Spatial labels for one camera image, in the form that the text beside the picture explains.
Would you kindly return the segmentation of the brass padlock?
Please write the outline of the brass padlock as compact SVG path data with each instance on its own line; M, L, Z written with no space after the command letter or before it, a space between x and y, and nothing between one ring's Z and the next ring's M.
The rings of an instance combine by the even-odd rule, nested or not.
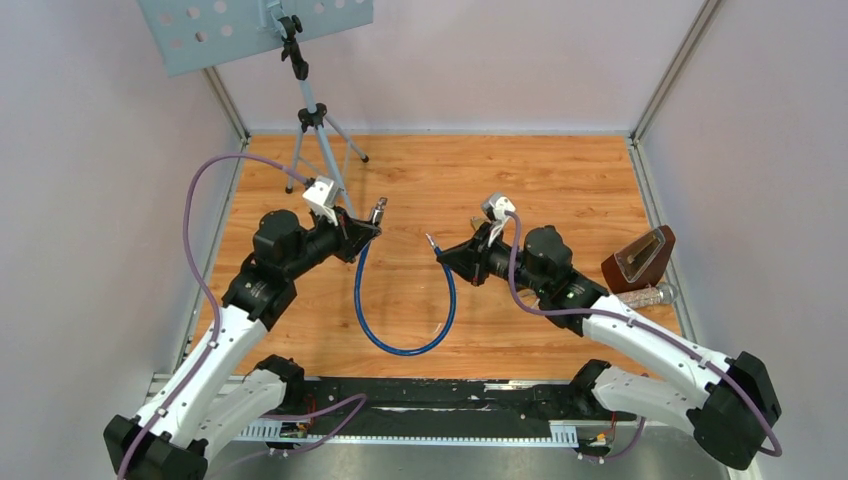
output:
M489 223L489 220L483 217L472 217L469 221L473 231L479 230L482 226Z

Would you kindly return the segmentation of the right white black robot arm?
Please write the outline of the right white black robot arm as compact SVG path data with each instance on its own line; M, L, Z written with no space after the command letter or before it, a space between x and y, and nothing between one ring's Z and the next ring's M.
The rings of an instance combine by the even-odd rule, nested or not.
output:
M574 268L572 250L547 225L524 244L507 244L490 222L437 253L437 261L473 286L495 276L511 293L532 291L534 314L560 329L609 346L656 373L646 378L591 360L575 376L571 403L584 417L626 412L691 436L713 459L746 470L759 454L779 457L773 428L782 409L765 363L730 356L675 334L626 305Z

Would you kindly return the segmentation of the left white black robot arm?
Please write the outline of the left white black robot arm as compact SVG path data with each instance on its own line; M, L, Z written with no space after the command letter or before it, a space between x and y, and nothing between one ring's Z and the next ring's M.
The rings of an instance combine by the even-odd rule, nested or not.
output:
M120 479L202 479L211 461L249 424L277 408L298 411L304 372L271 355L222 395L230 374L281 318L297 295L295 282L326 259L351 263L377 238L385 206L367 220L341 207L314 214L306 229L289 210L262 217L244 260L197 347L168 383L132 417L115 416L104 440Z

